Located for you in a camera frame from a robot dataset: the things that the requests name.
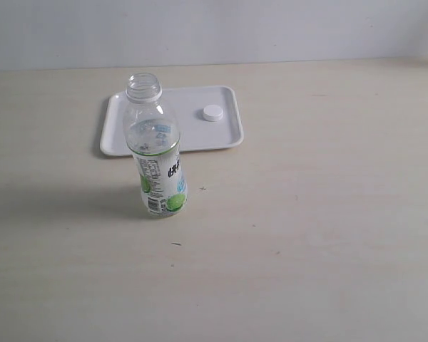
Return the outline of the white bottle cap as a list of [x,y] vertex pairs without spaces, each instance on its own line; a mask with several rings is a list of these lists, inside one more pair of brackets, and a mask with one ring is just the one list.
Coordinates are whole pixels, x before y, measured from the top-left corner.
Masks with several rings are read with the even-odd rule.
[[203,119],[209,122],[220,121],[223,114],[223,109],[219,105],[207,105],[202,109]]

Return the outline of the clear plastic drink bottle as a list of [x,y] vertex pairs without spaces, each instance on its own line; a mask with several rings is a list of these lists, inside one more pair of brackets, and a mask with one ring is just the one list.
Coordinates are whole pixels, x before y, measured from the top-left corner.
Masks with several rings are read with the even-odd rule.
[[126,99],[123,132],[140,175],[143,203],[151,214],[174,215],[188,197],[175,112],[151,73],[136,73],[128,79]]

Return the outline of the white plastic tray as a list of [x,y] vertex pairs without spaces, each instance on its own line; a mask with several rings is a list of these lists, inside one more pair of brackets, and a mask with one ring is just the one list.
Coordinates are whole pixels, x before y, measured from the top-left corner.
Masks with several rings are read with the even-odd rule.
[[[225,85],[165,88],[163,100],[175,111],[182,133],[182,152],[231,148],[243,141],[240,112],[232,88]],[[123,134],[126,105],[127,97],[123,91],[109,98],[99,142],[104,155],[125,157],[131,154]],[[204,120],[202,109],[207,105],[219,105],[224,112],[223,118],[217,122]]]

